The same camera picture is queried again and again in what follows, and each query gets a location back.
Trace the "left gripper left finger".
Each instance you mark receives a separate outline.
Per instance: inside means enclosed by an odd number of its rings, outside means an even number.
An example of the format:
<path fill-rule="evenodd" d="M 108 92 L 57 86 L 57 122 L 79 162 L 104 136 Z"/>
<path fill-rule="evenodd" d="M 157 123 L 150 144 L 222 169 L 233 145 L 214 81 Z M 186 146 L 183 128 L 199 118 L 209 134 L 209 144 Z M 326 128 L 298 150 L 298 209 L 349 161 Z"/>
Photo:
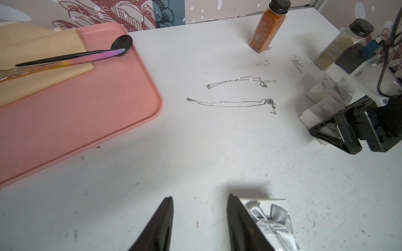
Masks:
<path fill-rule="evenodd" d="M 129 251 L 169 251 L 173 215 L 173 198 L 165 197 Z"/>

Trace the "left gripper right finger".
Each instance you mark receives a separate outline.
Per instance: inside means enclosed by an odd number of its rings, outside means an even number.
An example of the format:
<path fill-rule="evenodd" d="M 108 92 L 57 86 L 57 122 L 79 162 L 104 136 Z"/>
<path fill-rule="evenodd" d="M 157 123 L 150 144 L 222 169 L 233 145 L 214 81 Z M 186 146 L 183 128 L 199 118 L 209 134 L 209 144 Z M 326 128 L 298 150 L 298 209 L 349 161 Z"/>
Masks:
<path fill-rule="evenodd" d="M 227 222 L 231 251 L 274 251 L 240 199 L 233 194 L 227 201 Z"/>

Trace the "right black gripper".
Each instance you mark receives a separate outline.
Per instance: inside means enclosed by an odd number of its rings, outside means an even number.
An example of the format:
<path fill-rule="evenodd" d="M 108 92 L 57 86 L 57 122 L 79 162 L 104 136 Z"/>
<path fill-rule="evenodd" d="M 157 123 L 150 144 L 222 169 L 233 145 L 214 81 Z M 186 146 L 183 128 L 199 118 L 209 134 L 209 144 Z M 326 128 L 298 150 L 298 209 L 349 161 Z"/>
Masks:
<path fill-rule="evenodd" d="M 378 107 L 364 97 L 309 129 L 310 135 L 356 155 L 365 141 L 372 152 L 387 152 L 402 141 L 402 99 Z"/>

